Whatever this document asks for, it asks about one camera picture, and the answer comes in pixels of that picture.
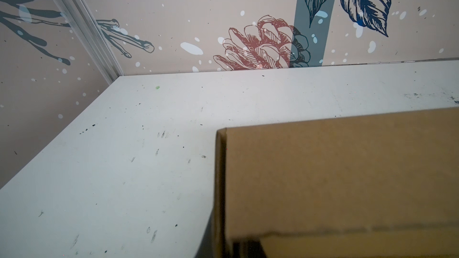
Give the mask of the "brown cardboard paper box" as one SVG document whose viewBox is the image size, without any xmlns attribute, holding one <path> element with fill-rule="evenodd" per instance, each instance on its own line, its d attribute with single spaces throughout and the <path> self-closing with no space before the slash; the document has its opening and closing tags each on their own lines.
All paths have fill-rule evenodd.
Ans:
<svg viewBox="0 0 459 258">
<path fill-rule="evenodd" d="M 216 132 L 199 258 L 456 258 L 455 107 Z"/>
</svg>

